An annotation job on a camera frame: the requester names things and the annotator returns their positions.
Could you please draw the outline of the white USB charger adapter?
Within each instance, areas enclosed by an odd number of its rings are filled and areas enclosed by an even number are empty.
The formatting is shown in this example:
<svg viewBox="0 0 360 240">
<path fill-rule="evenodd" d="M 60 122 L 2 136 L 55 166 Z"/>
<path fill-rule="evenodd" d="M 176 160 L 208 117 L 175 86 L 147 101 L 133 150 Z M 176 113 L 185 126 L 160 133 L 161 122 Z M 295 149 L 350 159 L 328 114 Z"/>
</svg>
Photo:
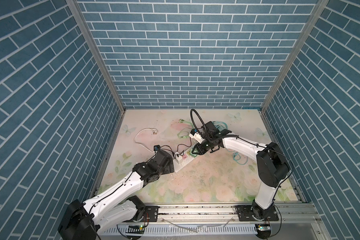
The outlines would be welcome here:
<svg viewBox="0 0 360 240">
<path fill-rule="evenodd" d="M 180 164 L 183 161 L 183 156 L 178 152 L 175 152 L 175 160 L 177 161 L 178 164 Z"/>
</svg>

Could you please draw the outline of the light green charger with prongs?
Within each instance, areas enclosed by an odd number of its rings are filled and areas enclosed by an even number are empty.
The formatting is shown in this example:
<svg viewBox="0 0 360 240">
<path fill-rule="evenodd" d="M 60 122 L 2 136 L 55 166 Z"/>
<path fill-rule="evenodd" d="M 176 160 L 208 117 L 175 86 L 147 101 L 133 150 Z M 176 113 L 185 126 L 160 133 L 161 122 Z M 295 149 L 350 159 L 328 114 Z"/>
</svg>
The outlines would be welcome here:
<svg viewBox="0 0 360 240">
<path fill-rule="evenodd" d="M 193 158 L 196 158 L 199 155 L 198 151 L 194 149 L 189 150 L 188 154 Z"/>
</svg>

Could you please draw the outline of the white power strip colourful sockets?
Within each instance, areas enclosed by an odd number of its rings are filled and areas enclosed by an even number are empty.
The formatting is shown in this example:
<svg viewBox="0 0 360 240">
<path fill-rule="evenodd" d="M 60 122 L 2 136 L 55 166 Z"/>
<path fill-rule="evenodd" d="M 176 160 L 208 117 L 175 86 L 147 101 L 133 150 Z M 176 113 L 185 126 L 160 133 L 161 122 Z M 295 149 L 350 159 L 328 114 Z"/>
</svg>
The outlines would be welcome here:
<svg viewBox="0 0 360 240">
<path fill-rule="evenodd" d="M 195 159 L 188 154 L 189 150 L 191 150 L 191 149 L 188 149 L 188 150 L 184 151 L 183 153 L 181 153 L 181 155 L 183 156 L 183 161 L 180 164 L 178 164 L 174 158 L 173 162 L 174 162 L 175 173 L 179 172 L 182 168 L 184 168 L 187 164 L 189 164 L 193 159 Z"/>
</svg>

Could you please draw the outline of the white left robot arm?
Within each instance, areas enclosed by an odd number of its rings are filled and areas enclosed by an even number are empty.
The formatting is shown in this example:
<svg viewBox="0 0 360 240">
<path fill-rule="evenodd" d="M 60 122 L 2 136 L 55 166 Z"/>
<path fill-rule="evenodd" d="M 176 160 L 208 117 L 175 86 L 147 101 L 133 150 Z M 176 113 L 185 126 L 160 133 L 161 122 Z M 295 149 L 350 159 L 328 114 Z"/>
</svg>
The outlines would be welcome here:
<svg viewBox="0 0 360 240">
<path fill-rule="evenodd" d="M 134 193 L 174 171 L 173 155 L 158 150 L 101 194 L 84 202 L 71 202 L 58 226 L 60 236 L 64 240 L 96 240 L 117 224 L 140 220 L 146 205 Z"/>
</svg>

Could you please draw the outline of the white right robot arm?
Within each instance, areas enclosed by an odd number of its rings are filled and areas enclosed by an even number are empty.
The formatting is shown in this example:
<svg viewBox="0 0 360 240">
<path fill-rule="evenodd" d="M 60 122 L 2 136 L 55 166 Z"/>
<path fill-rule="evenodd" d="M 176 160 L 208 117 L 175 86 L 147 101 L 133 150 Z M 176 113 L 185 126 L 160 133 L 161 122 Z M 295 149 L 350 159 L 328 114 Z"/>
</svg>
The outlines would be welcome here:
<svg viewBox="0 0 360 240">
<path fill-rule="evenodd" d="M 197 142 L 192 148 L 193 155 L 202 156 L 225 148 L 256 160 L 262 182 L 251 211 L 258 221 L 270 217 L 276 209 L 274 201 L 278 189 L 293 172 L 279 145 L 274 142 L 259 144 L 241 138 L 228 129 L 220 131 L 212 122 L 205 123 L 195 109 L 190 110 L 190 117 L 195 127 L 190 132 L 190 138 Z"/>
</svg>

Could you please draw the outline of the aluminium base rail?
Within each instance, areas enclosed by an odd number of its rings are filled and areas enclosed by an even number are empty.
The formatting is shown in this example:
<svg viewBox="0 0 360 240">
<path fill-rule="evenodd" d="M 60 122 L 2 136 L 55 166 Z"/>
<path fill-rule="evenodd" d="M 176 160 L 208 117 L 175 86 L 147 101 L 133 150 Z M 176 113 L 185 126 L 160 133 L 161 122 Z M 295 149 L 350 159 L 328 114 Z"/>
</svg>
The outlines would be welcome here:
<svg viewBox="0 0 360 240">
<path fill-rule="evenodd" d="M 264 220 L 247 204 L 143 204 L 127 200 L 96 218 L 72 203 L 59 226 L 64 240 L 327 240 L 312 204 L 277 203 Z"/>
</svg>

